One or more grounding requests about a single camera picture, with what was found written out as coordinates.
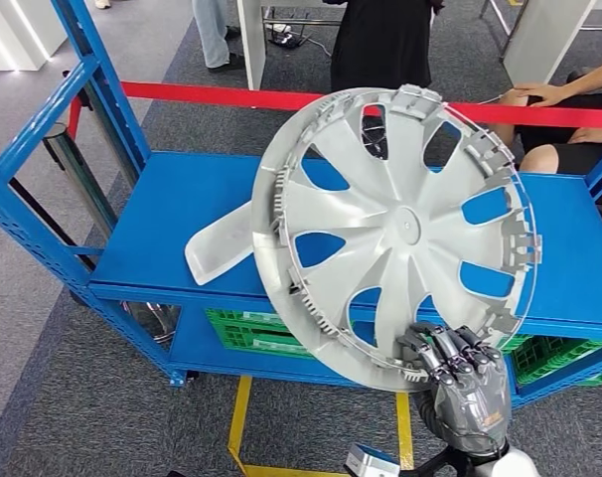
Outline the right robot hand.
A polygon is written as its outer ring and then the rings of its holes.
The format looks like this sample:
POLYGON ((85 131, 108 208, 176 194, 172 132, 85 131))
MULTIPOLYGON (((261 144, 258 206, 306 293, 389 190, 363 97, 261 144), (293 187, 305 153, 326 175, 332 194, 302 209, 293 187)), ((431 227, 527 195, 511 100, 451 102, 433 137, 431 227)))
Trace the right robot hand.
POLYGON ((427 429, 470 456, 504 452, 512 404, 501 351, 467 326, 430 322, 412 324, 397 342, 415 353, 428 376, 428 388, 415 397, 427 429))

